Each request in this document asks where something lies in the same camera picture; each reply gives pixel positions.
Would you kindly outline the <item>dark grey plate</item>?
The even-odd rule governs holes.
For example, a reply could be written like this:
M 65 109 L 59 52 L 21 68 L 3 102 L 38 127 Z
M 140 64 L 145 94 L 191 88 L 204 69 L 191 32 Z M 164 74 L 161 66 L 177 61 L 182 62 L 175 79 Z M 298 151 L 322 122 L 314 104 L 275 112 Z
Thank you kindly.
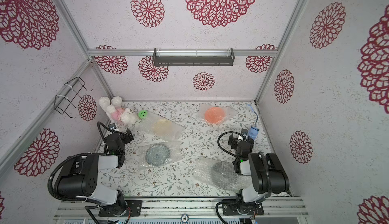
M 232 165 L 226 162 L 215 163 L 210 170 L 211 183 L 224 190 L 233 190 L 238 184 L 238 175 Z

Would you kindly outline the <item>clear bubble wrap sheet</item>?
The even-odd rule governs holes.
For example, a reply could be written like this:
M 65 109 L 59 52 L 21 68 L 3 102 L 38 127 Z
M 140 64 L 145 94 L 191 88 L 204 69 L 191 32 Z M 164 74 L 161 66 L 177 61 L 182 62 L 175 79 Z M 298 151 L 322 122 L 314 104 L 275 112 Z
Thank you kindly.
M 200 181 L 202 183 L 206 183 L 208 185 L 211 185 L 211 186 L 215 187 L 211 183 L 211 181 L 210 181 L 211 180 L 210 170 L 211 170 L 211 167 L 215 163 L 218 163 L 218 162 L 222 162 L 222 161 L 217 161 L 217 160 L 213 160 L 213 159 L 209 159 L 209 158 L 203 158 L 203 157 L 198 158 L 196 160 L 196 165 L 194 167 L 193 177 L 197 181 Z M 233 189 L 233 190 L 230 190 L 230 191 L 238 192 L 240 189 L 244 189 L 244 188 L 250 186 L 251 184 L 252 184 L 252 179 L 251 179 L 250 175 L 248 175 L 248 176 L 246 176 L 246 175 L 238 175 L 237 187 L 235 189 Z

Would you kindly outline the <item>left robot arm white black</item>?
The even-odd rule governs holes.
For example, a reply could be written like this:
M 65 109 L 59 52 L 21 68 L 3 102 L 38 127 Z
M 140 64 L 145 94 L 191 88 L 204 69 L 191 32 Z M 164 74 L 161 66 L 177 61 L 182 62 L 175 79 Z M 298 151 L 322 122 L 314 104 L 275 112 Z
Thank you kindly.
M 131 208 L 121 190 L 110 189 L 98 181 L 101 170 L 121 168 L 126 159 L 125 146 L 134 140 L 130 129 L 121 132 L 113 124 L 97 123 L 104 143 L 102 153 L 81 153 L 67 157 L 50 174 L 47 187 L 57 200 L 88 202 L 88 214 L 95 208 L 100 216 L 131 215 Z

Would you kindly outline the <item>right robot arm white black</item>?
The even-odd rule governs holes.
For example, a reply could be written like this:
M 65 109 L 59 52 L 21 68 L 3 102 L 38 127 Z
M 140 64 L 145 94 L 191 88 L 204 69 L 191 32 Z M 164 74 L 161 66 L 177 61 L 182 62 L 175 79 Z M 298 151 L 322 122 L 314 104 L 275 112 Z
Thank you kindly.
M 220 206 L 223 207 L 224 214 L 253 215 L 252 220 L 255 220 L 256 216 L 263 215 L 262 203 L 272 194 L 289 191 L 289 179 L 278 156 L 275 153 L 252 152 L 258 133 L 258 128 L 251 127 L 248 130 L 241 130 L 240 133 L 234 131 L 222 133 L 217 139 L 218 147 L 235 158 L 233 161 L 235 173 L 251 177 L 251 184 L 240 189 L 235 200 L 216 204 L 216 215 L 223 224 L 227 221 L 219 213 Z

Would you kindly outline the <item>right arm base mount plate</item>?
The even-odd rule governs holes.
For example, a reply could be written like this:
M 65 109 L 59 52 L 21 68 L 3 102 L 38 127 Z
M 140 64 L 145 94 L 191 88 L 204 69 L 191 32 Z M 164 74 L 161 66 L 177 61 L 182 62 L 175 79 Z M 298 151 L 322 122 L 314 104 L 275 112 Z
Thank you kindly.
M 238 203 L 233 200 L 223 200 L 222 201 L 222 211 L 223 215 L 233 216 L 256 216 L 264 215 L 264 209 L 261 203 L 259 204 L 248 204 L 248 203 Z

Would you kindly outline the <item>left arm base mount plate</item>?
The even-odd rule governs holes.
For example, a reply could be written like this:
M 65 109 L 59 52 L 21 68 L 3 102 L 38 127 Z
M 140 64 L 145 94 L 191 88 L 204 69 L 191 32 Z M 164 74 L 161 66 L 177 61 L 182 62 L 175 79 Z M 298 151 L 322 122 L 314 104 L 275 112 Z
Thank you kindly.
M 142 204 L 142 200 L 126 200 L 126 204 L 123 208 L 103 206 L 101 207 L 98 216 L 102 218 L 139 217 L 142 210 Z

